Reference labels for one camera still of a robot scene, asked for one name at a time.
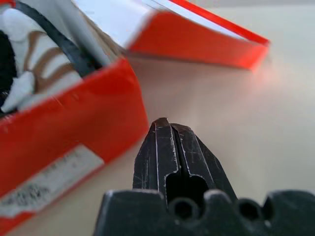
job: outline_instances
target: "brown stripe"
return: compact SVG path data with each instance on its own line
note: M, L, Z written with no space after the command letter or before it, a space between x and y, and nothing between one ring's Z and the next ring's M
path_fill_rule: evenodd
M32 31L31 33L29 33L29 50L26 53L26 57L25 57L25 61L24 61L24 71L29 71L29 63L30 63L30 59L32 56L32 53L35 49L35 45L36 42L38 41L38 39L40 38L41 35L46 34L44 32L41 31Z
M56 82L62 76L64 76L65 74L71 71L75 71L75 70L73 69L72 64L67 63L60 66L57 70L55 70L55 72L51 76L49 76L47 79L43 79L42 77L40 77L39 79L38 77L35 93L40 93L43 90L49 88L49 86L51 86L54 82Z
M32 69L33 74L42 77L42 73L46 68L47 63L52 60L55 56L63 54L60 48L50 48L45 52L37 61L38 63Z

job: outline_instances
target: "metal tool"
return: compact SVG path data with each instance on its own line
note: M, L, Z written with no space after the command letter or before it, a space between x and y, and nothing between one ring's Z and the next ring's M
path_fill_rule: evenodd
M315 236L315 196L237 199L218 159L187 126L153 122L133 189L104 195L94 236Z

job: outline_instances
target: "shoe box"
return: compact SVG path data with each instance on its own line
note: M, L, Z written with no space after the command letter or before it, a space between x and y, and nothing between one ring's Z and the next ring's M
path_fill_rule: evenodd
M268 52L267 39L186 0L34 2L30 7L98 68L63 93L0 120L0 235L147 132L141 88L126 55L254 70ZM12 0L0 4L20 7Z

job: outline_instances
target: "barcode sticker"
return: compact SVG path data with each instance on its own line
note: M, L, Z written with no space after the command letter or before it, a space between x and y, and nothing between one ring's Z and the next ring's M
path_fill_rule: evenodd
M42 210L103 164L103 159L85 146L76 147L0 198L0 217Z

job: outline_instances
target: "beige table surface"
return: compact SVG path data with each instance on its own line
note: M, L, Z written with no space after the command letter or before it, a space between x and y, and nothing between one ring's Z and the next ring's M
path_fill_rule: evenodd
M261 203L275 189L315 190L315 5L212 11L269 38L268 59L253 74L130 59L149 120L190 126L220 160L238 197ZM9 235L92 235L102 194L131 188L140 144Z

